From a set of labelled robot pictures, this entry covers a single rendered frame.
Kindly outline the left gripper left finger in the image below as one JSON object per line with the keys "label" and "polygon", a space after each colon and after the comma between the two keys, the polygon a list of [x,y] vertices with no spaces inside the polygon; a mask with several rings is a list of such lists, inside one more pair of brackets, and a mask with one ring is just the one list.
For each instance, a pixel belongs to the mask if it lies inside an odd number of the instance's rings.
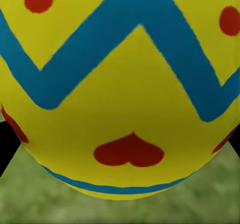
{"label": "left gripper left finger", "polygon": [[21,144],[7,121],[0,122],[0,177]]}

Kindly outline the easter egg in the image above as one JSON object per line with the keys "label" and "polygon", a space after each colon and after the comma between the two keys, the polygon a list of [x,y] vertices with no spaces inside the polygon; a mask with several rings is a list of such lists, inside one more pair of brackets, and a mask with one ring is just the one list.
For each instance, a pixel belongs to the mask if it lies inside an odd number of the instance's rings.
{"label": "easter egg", "polygon": [[240,0],[0,0],[0,111],[81,193],[165,191],[240,124]]}

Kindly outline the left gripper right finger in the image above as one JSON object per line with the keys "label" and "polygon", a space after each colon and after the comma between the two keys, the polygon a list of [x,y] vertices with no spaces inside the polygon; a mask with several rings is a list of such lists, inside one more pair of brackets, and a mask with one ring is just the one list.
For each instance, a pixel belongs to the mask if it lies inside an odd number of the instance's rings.
{"label": "left gripper right finger", "polygon": [[240,157],[240,124],[228,141]]}

